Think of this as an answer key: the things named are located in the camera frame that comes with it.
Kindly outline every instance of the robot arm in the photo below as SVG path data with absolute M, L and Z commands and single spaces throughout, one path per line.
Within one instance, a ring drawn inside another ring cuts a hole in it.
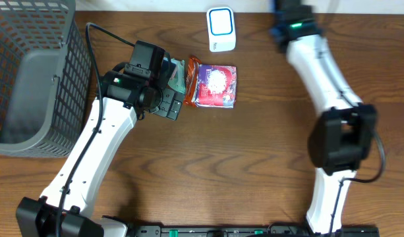
M 376 111 L 362 105 L 345 81 L 314 21 L 312 7 L 300 0 L 277 0 L 275 5 L 277 24 L 272 34 L 301 77 L 319 117 L 308 141 L 316 180 L 306 219 L 315 234 L 336 232 L 350 182 L 339 186 L 343 178 L 355 177 L 368 155 Z
M 317 115 L 321 115 L 331 108 L 337 110 L 352 108 L 342 98 L 341 93 L 344 93 L 352 102 L 362 102 L 346 83 L 332 57 L 327 41 L 322 39 L 321 36 L 315 34 L 301 37 L 297 41 L 291 41 L 287 49 L 287 60 L 303 80 L 312 98 Z M 333 84 L 331 77 L 335 78 L 338 88 Z M 328 233 L 332 221 L 332 210 L 337 199 L 339 181 L 342 178 L 354 178 L 355 175 L 356 171 L 352 170 L 339 171 L 328 175 L 323 168 L 316 168 L 313 199 L 306 216 L 307 222 L 314 233 Z M 344 183 L 344 187 L 341 189 L 332 232 L 342 227 L 341 214 L 349 183 Z
M 120 63 L 101 79 L 102 122 L 87 148 L 66 192 L 61 221 L 63 236 L 124 237 L 128 226 L 121 221 L 103 218 L 90 220 L 101 182 L 124 137 L 145 111 L 176 120 L 184 95 L 167 88 L 173 65 L 162 48 L 137 41 L 130 63 Z M 53 236 L 56 212 L 68 175 L 94 129 L 100 115 L 100 101 L 95 99 L 84 130 L 63 168 L 34 201 L 25 197 L 16 217 L 23 236 Z
M 112 162 L 114 154 L 124 137 L 137 122 L 136 111 L 124 107 L 124 103 L 105 97 L 103 99 L 103 121 L 100 133 L 88 148 L 83 160 L 80 162 L 69 191 L 65 198 L 64 209 L 70 210 L 72 206 L 80 208 L 80 214 L 90 218 L 101 182 Z M 98 120 L 99 100 L 95 100 L 86 126 L 80 135 L 69 158 L 63 168 L 58 172 L 51 184 L 42 192 L 41 197 L 47 197 L 46 203 L 57 207 L 61 198 L 61 190 L 72 170 L 80 152 L 88 141 Z

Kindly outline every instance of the wire basket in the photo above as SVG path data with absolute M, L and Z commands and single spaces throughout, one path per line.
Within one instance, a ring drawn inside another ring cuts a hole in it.
M 0 1 L 0 153 L 63 157 L 82 130 L 90 58 L 74 0 Z

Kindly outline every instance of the wood grain surface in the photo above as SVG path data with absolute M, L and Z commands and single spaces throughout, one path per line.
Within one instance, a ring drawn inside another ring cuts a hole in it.
M 275 50 L 270 14 L 236 14 L 237 47 L 226 53 L 209 51 L 203 13 L 80 12 L 76 22 L 82 33 L 95 22 L 177 59 L 193 54 L 237 67 L 234 109 L 184 107 L 176 122 L 148 115 L 137 123 L 102 183 L 95 218 L 165 225 L 303 221 L 314 184 L 306 144 L 316 117 L 301 79 Z M 327 34 L 351 87 L 377 107 L 388 153 L 379 182 L 351 185 L 343 224 L 375 224 L 382 237 L 404 236 L 404 16 L 337 15 Z M 132 48 L 91 35 L 101 73 L 130 59 Z M 20 200 L 37 199 L 64 162 L 0 156 L 0 236 L 20 235 L 14 215 Z M 358 177 L 378 166 L 373 147 Z

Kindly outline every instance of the purple package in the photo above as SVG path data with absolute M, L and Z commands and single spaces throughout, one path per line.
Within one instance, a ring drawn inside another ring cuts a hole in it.
M 237 89 L 235 66 L 200 65 L 196 92 L 198 107 L 233 108 Z

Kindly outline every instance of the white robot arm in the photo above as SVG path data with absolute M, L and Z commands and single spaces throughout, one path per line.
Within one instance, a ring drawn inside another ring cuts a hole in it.
M 92 216 L 101 182 L 112 162 L 112 158 L 124 137 L 137 122 L 134 107 L 126 108 L 123 106 L 123 102 L 107 97 L 103 99 L 103 105 L 101 132 L 95 136 L 83 160 L 80 162 L 64 202 L 64 209 L 70 210 L 72 206 L 76 206 L 80 208 L 80 214 L 88 218 Z M 41 197 L 47 197 L 47 204 L 54 207 L 58 206 L 61 198 L 60 191 L 63 189 L 73 165 L 95 128 L 98 115 L 99 100 L 96 99 L 93 102 L 88 122 L 69 158 L 58 172 L 58 175 L 41 194 Z
M 362 102 L 346 83 L 332 57 L 326 39 L 322 39 L 320 35 L 304 36 L 289 42 L 287 60 L 303 80 L 318 116 L 331 108 L 341 110 L 352 107 L 342 98 L 340 88 L 343 90 L 342 93 L 352 102 L 356 104 Z M 338 88 L 332 82 L 332 78 L 335 78 Z M 316 168 L 313 199 L 306 216 L 313 232 L 328 233 L 332 220 L 332 210 L 337 199 L 339 182 L 342 178 L 354 178 L 355 174 L 356 171 L 346 170 L 328 175 L 322 168 Z M 349 181 L 342 187 L 337 212 L 333 220 L 332 232 L 342 227 L 341 214 L 348 188 Z

